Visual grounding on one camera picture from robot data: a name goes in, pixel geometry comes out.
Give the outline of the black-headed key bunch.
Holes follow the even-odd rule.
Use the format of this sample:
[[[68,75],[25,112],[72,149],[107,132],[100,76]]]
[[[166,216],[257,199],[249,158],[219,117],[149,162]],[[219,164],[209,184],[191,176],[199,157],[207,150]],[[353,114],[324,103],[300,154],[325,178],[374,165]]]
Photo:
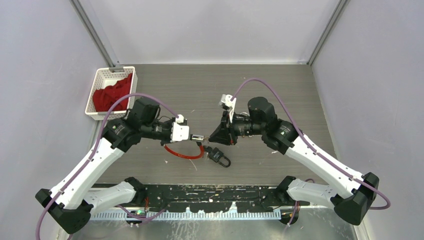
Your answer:
[[[204,149],[204,151],[206,152],[206,153],[208,153],[208,154],[211,154],[212,152],[213,152],[213,147],[211,147],[211,146],[207,146],[207,145],[204,145],[203,146],[203,149]]]

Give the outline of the black Kaijing padlock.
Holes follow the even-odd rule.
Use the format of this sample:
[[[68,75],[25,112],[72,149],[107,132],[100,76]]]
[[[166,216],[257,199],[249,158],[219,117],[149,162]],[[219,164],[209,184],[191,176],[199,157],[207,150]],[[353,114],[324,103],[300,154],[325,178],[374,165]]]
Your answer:
[[[231,166],[231,160],[217,147],[212,148],[208,152],[208,158],[224,168],[229,168]]]

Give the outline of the red cable lock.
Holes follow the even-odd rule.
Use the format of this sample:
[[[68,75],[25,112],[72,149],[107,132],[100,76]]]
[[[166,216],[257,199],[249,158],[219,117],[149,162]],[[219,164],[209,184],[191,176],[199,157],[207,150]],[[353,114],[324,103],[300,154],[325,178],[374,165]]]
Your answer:
[[[177,151],[171,149],[170,147],[168,147],[167,144],[165,144],[163,147],[168,153],[170,153],[170,154],[172,154],[176,157],[182,158],[182,159],[186,159],[186,160],[201,159],[205,154],[205,148],[203,146],[203,143],[205,142],[207,137],[205,137],[204,135],[199,135],[199,134],[191,134],[188,139],[190,141],[196,143],[196,145],[198,146],[198,149],[199,149],[198,154],[196,154],[196,155],[194,155],[194,154],[192,154],[192,155],[183,154],[183,153],[180,153],[180,152],[177,152]]]

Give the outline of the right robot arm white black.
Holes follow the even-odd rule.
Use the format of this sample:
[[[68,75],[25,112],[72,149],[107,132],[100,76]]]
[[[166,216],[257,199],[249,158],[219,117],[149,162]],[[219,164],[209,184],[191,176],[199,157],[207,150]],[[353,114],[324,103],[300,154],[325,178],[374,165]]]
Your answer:
[[[224,111],[208,138],[210,142],[231,146],[239,137],[260,136],[267,147],[298,161],[326,182],[323,185],[286,176],[276,188],[281,204],[309,202],[334,210],[349,224],[358,226],[362,222],[377,195],[374,190],[380,180],[375,174],[362,174],[336,160],[297,131],[293,123],[279,119],[265,97],[250,99],[248,114],[235,113],[236,99],[230,94],[223,94],[219,105]]]

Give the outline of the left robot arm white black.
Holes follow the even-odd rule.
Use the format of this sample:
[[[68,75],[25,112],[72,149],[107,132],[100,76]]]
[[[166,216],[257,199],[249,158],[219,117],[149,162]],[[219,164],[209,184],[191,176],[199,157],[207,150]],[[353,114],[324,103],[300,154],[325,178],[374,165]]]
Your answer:
[[[137,97],[133,108],[124,117],[109,120],[107,116],[124,100]],[[112,207],[130,203],[141,206],[147,198],[144,185],[134,177],[95,193],[89,190],[100,176],[141,139],[171,143],[173,125],[184,122],[184,117],[166,103],[145,93],[130,93],[119,98],[101,123],[102,131],[94,145],[76,167],[56,186],[42,188],[36,200],[43,211],[36,223],[35,238],[41,238],[41,226],[46,214],[69,235],[81,230],[93,215]]]

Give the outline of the red cloth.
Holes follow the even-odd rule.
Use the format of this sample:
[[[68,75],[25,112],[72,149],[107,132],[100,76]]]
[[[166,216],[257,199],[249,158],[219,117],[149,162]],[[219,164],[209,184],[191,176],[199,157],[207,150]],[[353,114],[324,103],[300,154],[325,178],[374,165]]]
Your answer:
[[[109,108],[121,97],[130,93],[133,74],[118,80],[114,85],[98,89],[93,93],[92,101],[97,112],[107,112]]]

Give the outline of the white plastic basket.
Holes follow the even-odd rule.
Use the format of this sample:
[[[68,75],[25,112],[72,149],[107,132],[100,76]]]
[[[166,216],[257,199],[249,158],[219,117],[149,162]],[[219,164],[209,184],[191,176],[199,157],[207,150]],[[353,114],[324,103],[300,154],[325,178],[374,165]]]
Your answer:
[[[85,107],[85,114],[102,121],[121,97],[136,92],[138,77],[134,66],[97,69]]]

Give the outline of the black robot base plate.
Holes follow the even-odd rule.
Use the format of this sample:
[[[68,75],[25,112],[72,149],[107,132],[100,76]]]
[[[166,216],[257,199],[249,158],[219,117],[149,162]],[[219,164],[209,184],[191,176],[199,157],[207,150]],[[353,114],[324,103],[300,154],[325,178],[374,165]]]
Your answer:
[[[267,213],[278,207],[294,206],[278,198],[276,186],[269,185],[202,185],[146,184],[145,197],[123,207],[141,207],[154,212],[226,213],[235,205],[237,213]]]

